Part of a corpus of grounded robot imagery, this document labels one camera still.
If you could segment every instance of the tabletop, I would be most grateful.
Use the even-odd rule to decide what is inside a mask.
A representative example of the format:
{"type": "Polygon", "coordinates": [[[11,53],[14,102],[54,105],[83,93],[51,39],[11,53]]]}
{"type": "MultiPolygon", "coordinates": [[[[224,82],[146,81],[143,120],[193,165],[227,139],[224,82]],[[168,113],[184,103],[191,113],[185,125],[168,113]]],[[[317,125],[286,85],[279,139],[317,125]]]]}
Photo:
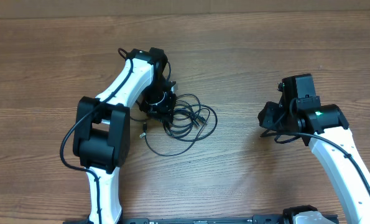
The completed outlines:
{"type": "MultiPolygon", "coordinates": [[[[345,222],[310,149],[261,139],[257,114],[279,100],[282,78],[311,73],[322,104],[345,114],[370,171],[370,11],[0,20],[0,223],[89,214],[88,179],[58,151],[80,98],[122,69],[118,47],[164,49],[178,93],[218,114],[210,137],[168,158],[153,154],[131,122],[119,177],[125,218],[250,217],[310,204],[345,222]]],[[[144,116],[136,107],[131,114],[144,116]]],[[[148,130],[160,152],[188,146],[159,123],[148,130]]],[[[79,165],[71,142],[65,156],[79,165]]]]}

